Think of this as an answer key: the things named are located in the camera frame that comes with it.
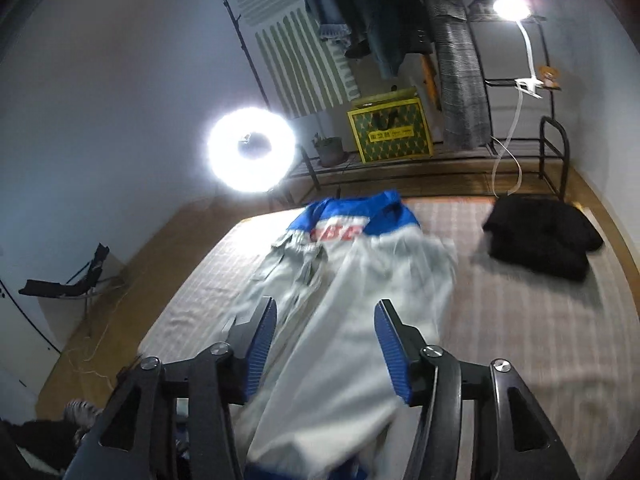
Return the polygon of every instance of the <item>wooden floor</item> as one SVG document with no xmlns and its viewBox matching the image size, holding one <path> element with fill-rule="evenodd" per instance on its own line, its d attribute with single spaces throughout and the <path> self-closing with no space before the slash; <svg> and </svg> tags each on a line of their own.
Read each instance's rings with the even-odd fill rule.
<svg viewBox="0 0 640 480">
<path fill-rule="evenodd" d="M 399 178 L 415 168 L 392 171 L 369 170 L 354 173 L 354 180 L 340 186 L 340 195 L 365 196 L 383 189 L 397 189 L 402 196 L 489 195 L 490 166 L 486 161 L 429 164 L 428 174 Z M 501 169 L 510 169 L 508 161 Z M 532 170 L 524 165 L 525 170 Z M 551 165 L 549 173 L 559 174 Z M 465 171 L 479 173 L 463 174 Z M 514 175 L 498 175 L 495 189 L 506 192 L 516 181 Z M 309 200 L 335 196 L 338 185 L 325 179 L 321 193 Z M 309 188 L 309 179 L 293 183 L 292 193 L 301 197 Z M 535 174 L 525 174 L 520 192 L 548 194 L 550 190 Z M 570 173 L 568 199 L 591 209 L 622 263 L 636 306 L 640 305 L 640 274 L 612 219 L 593 191 L 573 170 Z M 264 195 L 230 195 L 190 204 L 182 208 L 136 255 L 127 266 L 127 288 L 98 300 L 92 308 L 88 327 L 78 327 L 43 387 L 36 411 L 40 418 L 60 418 L 62 407 L 74 398 L 92 400 L 99 406 L 106 402 L 115 383 L 116 373 L 130 364 L 146 331 L 182 282 L 213 246 L 238 221 L 268 213 L 270 205 Z"/>
</svg>

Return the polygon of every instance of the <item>checkered bed sheet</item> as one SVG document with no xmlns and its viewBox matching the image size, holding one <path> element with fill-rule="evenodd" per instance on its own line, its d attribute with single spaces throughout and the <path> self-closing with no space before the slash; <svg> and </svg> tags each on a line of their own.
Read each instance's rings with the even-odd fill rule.
<svg viewBox="0 0 640 480">
<path fill-rule="evenodd" d="M 640 323 L 609 244 L 590 256 L 593 272 L 577 285 L 489 258 L 481 229 L 489 200 L 415 199 L 407 205 L 425 232 L 456 244 L 456 288 L 443 346 L 460 360 L 512 362 L 581 478 L 606 478 L 640 428 Z M 140 353 L 172 362 L 212 344 L 210 329 L 299 212 L 237 224 L 184 282 L 140 343 Z M 463 412 L 459 478 L 468 478 L 470 470 L 469 408 Z"/>
</svg>

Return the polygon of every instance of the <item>hanging clothes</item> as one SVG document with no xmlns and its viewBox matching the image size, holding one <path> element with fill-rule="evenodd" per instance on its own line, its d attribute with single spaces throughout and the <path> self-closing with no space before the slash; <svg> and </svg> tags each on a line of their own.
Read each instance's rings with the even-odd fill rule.
<svg viewBox="0 0 640 480">
<path fill-rule="evenodd" d="M 427 11 L 420 0 L 389 0 L 396 8 L 401 24 L 401 50 L 408 52 L 431 53 L 433 33 Z"/>
<path fill-rule="evenodd" d="M 398 75 L 404 59 L 402 28 L 391 0 L 353 0 L 365 25 L 369 47 L 383 79 Z"/>
<path fill-rule="evenodd" d="M 305 0 L 319 23 L 321 40 L 332 40 L 343 50 L 364 40 L 364 25 L 352 0 Z"/>
</svg>

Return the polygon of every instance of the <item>black clothing pile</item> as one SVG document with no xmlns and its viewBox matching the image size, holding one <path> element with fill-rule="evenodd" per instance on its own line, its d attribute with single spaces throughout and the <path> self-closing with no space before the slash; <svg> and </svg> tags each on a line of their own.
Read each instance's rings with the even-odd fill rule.
<svg viewBox="0 0 640 480">
<path fill-rule="evenodd" d="M 30 420 L 21 425 L 0 422 L 11 440 L 53 469 L 69 467 L 76 455 L 74 435 L 78 425 L 68 420 Z"/>
<path fill-rule="evenodd" d="M 482 228 L 492 234 L 492 258 L 573 282 L 586 279 L 586 253 L 597 251 L 604 243 L 579 209 L 514 195 L 495 202 Z"/>
</svg>

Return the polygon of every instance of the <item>sneaker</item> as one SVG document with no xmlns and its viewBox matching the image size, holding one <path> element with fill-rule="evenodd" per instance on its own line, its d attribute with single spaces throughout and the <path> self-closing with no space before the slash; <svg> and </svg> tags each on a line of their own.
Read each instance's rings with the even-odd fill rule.
<svg viewBox="0 0 640 480">
<path fill-rule="evenodd" d="M 88 400 L 74 399 L 67 403 L 62 417 L 84 430 L 90 430 L 101 413 L 102 410 L 94 403 Z"/>
</svg>

